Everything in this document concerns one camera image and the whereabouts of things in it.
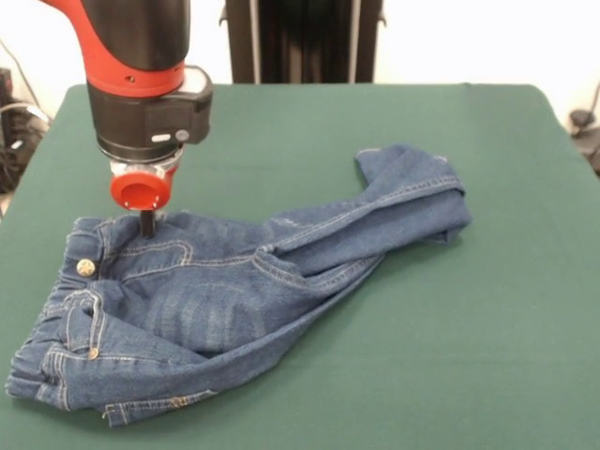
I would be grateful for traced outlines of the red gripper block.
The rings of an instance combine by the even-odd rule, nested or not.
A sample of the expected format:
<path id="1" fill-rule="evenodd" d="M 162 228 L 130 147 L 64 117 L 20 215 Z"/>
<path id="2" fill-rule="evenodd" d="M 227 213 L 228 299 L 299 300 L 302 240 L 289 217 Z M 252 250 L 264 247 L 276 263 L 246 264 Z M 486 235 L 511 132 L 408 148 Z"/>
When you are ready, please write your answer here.
<path id="1" fill-rule="evenodd" d="M 169 202 L 172 184 L 172 172 L 166 172 L 163 176 L 150 172 L 129 172 L 112 178 L 110 192 L 121 207 L 141 211 L 140 233 L 142 236 L 153 236 L 156 232 L 155 211 Z"/>

